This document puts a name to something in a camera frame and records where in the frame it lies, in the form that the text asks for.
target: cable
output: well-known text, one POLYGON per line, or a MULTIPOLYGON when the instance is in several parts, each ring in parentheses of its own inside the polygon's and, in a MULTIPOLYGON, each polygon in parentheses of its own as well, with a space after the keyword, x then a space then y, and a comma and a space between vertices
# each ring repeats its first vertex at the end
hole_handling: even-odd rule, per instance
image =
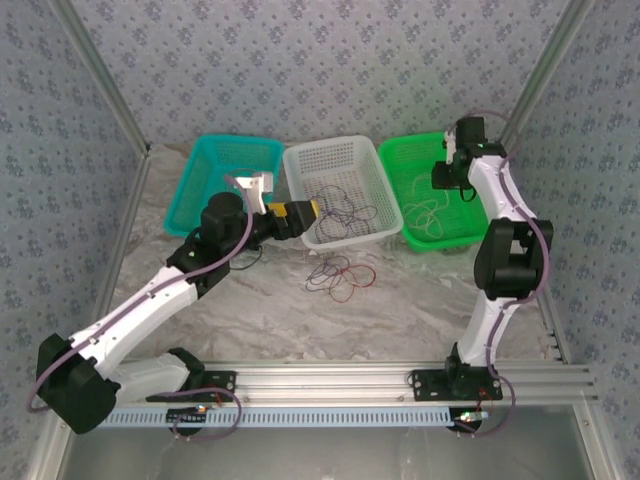
POLYGON ((210 442, 214 440, 220 440, 221 438, 224 438, 224 437, 228 437, 238 429, 238 426, 240 425, 240 420, 242 420, 242 403, 240 402, 240 399, 230 390, 227 390, 225 388, 218 388, 218 387, 206 387, 206 388, 195 388, 193 390, 184 390, 180 392, 164 392, 164 393, 159 393, 157 396, 175 398, 175 397, 183 397, 185 395, 196 395, 200 393, 215 393, 216 395, 222 394, 229 397, 238 406, 238 414, 236 415, 236 419, 234 420, 233 424, 229 428, 223 430, 218 434, 198 435, 197 437, 189 437, 186 435, 180 435, 178 433, 178 424, 186 416, 186 415, 178 415, 178 417, 173 421, 173 427, 171 428, 171 430, 173 431, 173 434, 176 437, 176 440, 182 439, 187 442, 210 442))
MULTIPOLYGON (((423 180, 425 178, 430 179, 430 174, 419 175, 413 180, 413 184, 411 186, 411 194, 415 197, 416 195, 416 184, 418 181, 423 180)), ((443 193, 446 198, 445 205, 439 205, 438 200, 435 198, 430 198, 420 203, 407 203, 402 207, 402 216, 405 218, 407 222, 407 227, 412 229, 422 229, 424 233, 431 237, 432 239, 438 240, 444 236, 444 229, 442 228, 442 223, 440 223, 440 219, 436 216, 436 212, 439 210, 443 210, 449 206, 449 192, 443 190, 443 193), (420 209, 424 209, 422 212, 418 214, 415 219, 415 223, 412 225, 409 222, 409 217, 415 211, 420 211, 420 209), (437 231, 430 232, 429 228, 431 225, 435 224, 438 228, 437 231)))
MULTIPOLYGON (((496 112, 493 110, 473 110, 467 113, 463 118, 470 117, 472 115, 478 115, 478 114, 493 115, 494 117, 504 120, 507 124, 509 123, 509 118, 506 115, 503 115, 502 113, 496 112)), ((529 217, 529 215, 518 205, 517 200, 514 198, 513 194, 509 190, 509 186, 507 185, 507 182, 504 176, 505 168, 507 167, 509 162, 513 159, 513 157, 515 156, 520 146, 520 140, 521 140, 520 132, 517 129, 514 129, 513 131, 516 135, 516 143, 514 145, 513 150, 510 153, 508 153, 507 156, 502 160, 502 163, 500 163, 500 167, 498 168, 498 180, 500 182, 500 187, 502 188, 502 191, 504 192, 505 196, 507 197, 507 200, 511 204, 511 207, 514 209, 515 212, 517 212, 522 218, 525 219, 529 227, 531 227, 531 230, 533 230, 533 233, 535 234, 538 242, 540 243, 540 248, 542 250, 542 274, 540 276, 540 282, 538 283, 537 288, 533 292, 531 292, 531 294, 528 297, 523 298, 522 300, 513 300, 511 302, 507 302, 502 306, 500 313, 498 314, 498 318, 496 319, 496 322, 493 324, 493 327, 489 332, 489 338, 486 346, 487 369, 489 370, 489 375, 491 375, 492 378, 507 385, 507 388, 509 388, 509 393, 511 395, 511 405, 509 405, 507 416, 502 421, 502 423, 500 423, 497 427, 493 428, 488 432, 477 433, 473 428, 469 427, 468 425, 465 425, 462 422, 455 422, 456 425, 468 430, 469 432, 474 434, 476 437, 486 437, 488 435, 498 433, 499 431, 503 430, 509 424, 509 422, 511 422, 513 418, 513 410, 516 406, 516 392, 511 382, 509 382, 509 380, 507 380, 502 375, 499 375, 498 372, 496 372, 495 369, 493 368, 493 365, 491 365, 491 348, 493 346, 493 341, 495 339, 496 333, 498 332, 498 329, 500 328, 500 325, 504 320, 505 310, 514 305, 524 305, 526 303, 533 301, 540 294, 540 292, 542 292, 542 290, 545 288, 547 281, 549 279, 549 270, 551 267, 549 246, 547 245, 547 241, 545 240, 544 235, 542 234, 542 231, 540 230, 536 222, 531 217, 529 217)))
POLYGON ((329 296, 337 303, 347 303, 351 297, 353 297, 355 290, 357 287, 365 289, 373 285, 376 281, 376 271, 373 267, 364 264, 351 265, 349 259, 343 255, 336 255, 335 257, 325 258, 323 262, 318 265, 311 274, 307 277, 305 283, 305 289, 308 292, 327 292, 329 296), (336 260, 340 262, 344 262, 346 266, 342 266, 339 263, 333 263, 336 260), (353 272, 354 269, 364 268, 369 270, 372 273, 372 279, 369 283, 362 285, 358 282, 358 278, 353 272), (346 277, 346 274, 351 275, 351 279, 346 277), (338 285, 344 280, 351 287, 351 292, 345 299, 337 298, 333 291, 336 289, 338 285), (328 287, 323 287, 322 285, 329 282, 328 287))
POLYGON ((127 305, 127 307, 124 308, 121 312, 114 315, 114 317, 111 320, 109 320, 108 322, 105 322, 98 330, 96 330, 96 332, 93 334, 92 337, 87 338, 83 342, 80 342, 78 345, 73 347, 71 350, 66 352, 64 355, 62 355, 60 358, 54 361, 51 365, 49 365, 44 370, 44 372, 42 372, 42 374, 37 378, 37 380, 31 387, 31 390, 29 391, 29 394, 27 396, 27 402, 26 402, 26 408, 29 413, 44 412, 49 410, 48 406, 42 406, 42 407, 33 406, 33 400, 38 394, 38 390, 40 390, 40 387, 42 387, 44 382, 46 382, 49 379, 49 377, 53 374, 53 372, 55 372, 58 368, 60 368, 61 365, 63 365, 67 360, 69 360, 75 354, 79 353, 82 349, 89 346, 92 340, 98 339, 109 328, 111 328, 113 325, 115 325, 120 320, 122 320, 127 314, 129 314, 135 308, 137 308, 142 303, 144 303, 148 298, 154 297, 163 288, 166 288, 169 285, 173 285, 174 283, 180 282, 182 280, 187 280, 189 278, 193 278, 199 275, 203 275, 205 273, 209 273, 215 270, 216 268, 219 268, 225 263, 227 263, 229 260, 231 260, 234 256, 236 256, 242 250, 245 243, 247 243, 247 240, 251 235, 251 229, 253 228, 253 211, 251 210, 251 203, 249 203, 249 197, 247 195, 247 192, 244 191, 244 189, 240 186, 240 184, 237 182, 235 178, 229 175, 225 175, 224 179, 226 182, 233 183, 236 186, 236 188, 240 190, 240 193, 242 195, 242 198, 247 208, 247 226, 238 244, 233 248, 233 250, 231 250, 227 255, 225 255, 223 258, 221 258, 217 262, 214 262, 211 265, 200 268, 198 270, 194 270, 193 272, 185 273, 183 275, 178 275, 177 277, 170 278, 169 280, 166 280, 160 283, 159 285, 151 288, 147 295, 138 297, 135 301, 131 302, 130 305, 127 305))
POLYGON ((311 198, 315 199, 320 207, 320 216, 315 226, 316 237, 318 239, 320 239, 320 234, 329 240, 342 240, 347 238, 350 233, 358 236, 358 233, 354 229, 354 225, 358 223, 364 224, 367 229, 366 235, 372 233, 369 222, 378 215, 378 208, 374 205, 356 207, 354 201, 347 195, 347 192, 337 185, 325 185, 311 198), (338 208, 336 206, 330 208, 327 197, 338 198, 338 200, 333 203, 336 204, 341 201, 343 205, 345 205, 344 208, 338 208), (331 232, 331 230, 335 230, 336 228, 344 229, 344 234, 335 235, 331 232))
POLYGON ((491 401, 491 407, 489 408, 489 415, 493 414, 493 397, 491 396, 491 394, 484 388, 479 388, 478 389, 478 395, 480 397, 480 400, 478 400, 478 406, 476 407, 476 412, 480 411, 480 407, 482 406, 482 397, 486 397, 489 399, 489 401, 491 401))
POLYGON ((239 272, 242 270, 248 270, 249 268, 253 267, 262 258, 262 254, 264 253, 264 248, 262 247, 262 245, 258 245, 258 250, 260 250, 260 253, 249 265, 245 265, 244 267, 230 267, 230 269, 239 272))
MULTIPOLYGON (((253 168, 249 168, 249 167, 244 167, 244 168, 234 168, 233 170, 229 171, 226 173, 226 175, 229 175, 230 177, 253 177, 254 174, 258 173, 258 170, 254 170, 253 168)), ((229 183, 227 182, 227 192, 233 193, 234 192, 234 186, 233 185, 229 185, 229 183)))
POLYGON ((471 196, 469 198, 466 198, 464 196, 464 188, 460 187, 460 199, 465 202, 465 203, 469 203, 469 202, 473 202, 476 197, 478 196, 478 191, 476 190, 475 187, 471 187, 471 196))

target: white cable tray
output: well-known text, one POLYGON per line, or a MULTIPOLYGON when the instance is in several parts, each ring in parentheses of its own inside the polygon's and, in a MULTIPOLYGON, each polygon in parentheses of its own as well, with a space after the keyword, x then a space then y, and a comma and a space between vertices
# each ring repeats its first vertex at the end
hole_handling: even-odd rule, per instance
MULTIPOLYGON (((228 427, 237 408, 209 410, 204 423, 180 423, 179 426, 228 427)), ((133 407, 113 411, 100 427, 167 427, 166 408, 133 407)), ((448 407, 255 407, 244 408, 240 427, 446 427, 452 426, 448 407)))

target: teal plastic basket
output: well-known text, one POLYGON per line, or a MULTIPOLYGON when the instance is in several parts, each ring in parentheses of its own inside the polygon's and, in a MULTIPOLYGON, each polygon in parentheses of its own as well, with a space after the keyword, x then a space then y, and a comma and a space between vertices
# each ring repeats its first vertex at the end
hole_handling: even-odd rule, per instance
MULTIPOLYGON (((200 213, 212 195, 234 191, 225 175, 251 176, 273 173, 274 187, 280 173, 284 145, 269 138, 205 135, 198 139, 164 221, 169 235, 186 237, 200 226, 200 213)), ((271 195, 264 196, 265 202, 271 195)))

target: aluminum frame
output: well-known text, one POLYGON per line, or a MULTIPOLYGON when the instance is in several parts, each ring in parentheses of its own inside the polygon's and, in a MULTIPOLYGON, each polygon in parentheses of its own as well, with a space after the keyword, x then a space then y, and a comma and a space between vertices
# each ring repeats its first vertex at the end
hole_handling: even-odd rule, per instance
POLYGON ((51 9, 67 32, 69 40, 82 58, 93 81, 102 93, 107 105, 111 107, 125 135, 138 154, 147 151, 147 142, 138 126, 131 109, 118 89, 111 72, 91 40, 91 35, 80 19, 80 15, 70 0, 48 0, 51 9))
POLYGON ((569 50, 580 26, 594 4, 595 0, 569 0, 567 2, 551 37, 547 40, 542 54, 511 110, 508 125, 502 131, 500 138, 505 147, 513 148, 515 146, 515 132, 522 132, 526 126, 538 99, 547 88, 556 68, 569 50))
MULTIPOLYGON (((210 370, 235 370, 238 373, 236 394, 250 407, 378 407, 410 410, 421 404, 413 401, 412 390, 407 383, 409 373, 418 368, 441 368, 442 365, 437 362, 269 361, 215 362, 206 364, 206 367, 210 370)), ((624 478, 587 366, 546 361, 503 361, 497 364, 497 369, 513 382, 519 405, 573 405, 595 478, 624 478)), ((508 396, 496 402, 497 405, 508 403, 508 396)), ((430 406, 469 404, 422 403, 430 406)), ((135 408, 144 410, 149 408, 149 404, 132 404, 123 408, 127 411, 135 408)), ((55 414, 48 414, 26 478, 57 478, 71 435, 74 435, 73 432, 55 414)))

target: plastic basket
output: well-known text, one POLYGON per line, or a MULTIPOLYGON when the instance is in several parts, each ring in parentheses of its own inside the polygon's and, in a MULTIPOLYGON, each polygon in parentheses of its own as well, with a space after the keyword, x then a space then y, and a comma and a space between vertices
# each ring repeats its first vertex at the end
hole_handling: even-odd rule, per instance
POLYGON ((442 133, 398 137, 387 140, 378 150, 404 216, 402 233, 409 246, 417 252, 480 242, 488 227, 479 198, 465 202, 457 190, 434 190, 431 187, 433 165, 446 159, 443 139, 442 133), (420 210, 412 210, 415 205, 430 208, 447 206, 433 212, 435 218, 429 219, 433 222, 429 229, 425 229, 424 222, 416 217, 420 210))
MULTIPOLYGON (((167 233, 186 237, 200 225, 200 213, 211 196, 233 191, 224 181, 224 175, 238 177, 251 176, 253 171, 272 172, 275 188, 283 151, 281 142, 268 138, 235 135, 200 137, 165 218, 167 233)), ((270 202, 271 195, 265 195, 264 200, 270 202)))
POLYGON ((283 163, 292 200, 322 195, 323 204, 342 211, 352 208, 351 204, 356 209, 375 207, 367 209, 372 218, 366 222, 353 222, 346 229, 338 222, 324 222, 319 232, 317 227, 324 215, 321 212, 314 227, 302 235, 308 248, 318 252, 334 250, 377 241, 402 229, 398 203, 376 149, 367 137, 340 137, 297 145, 284 152, 283 163), (350 204, 345 205, 340 191, 348 195, 350 204))

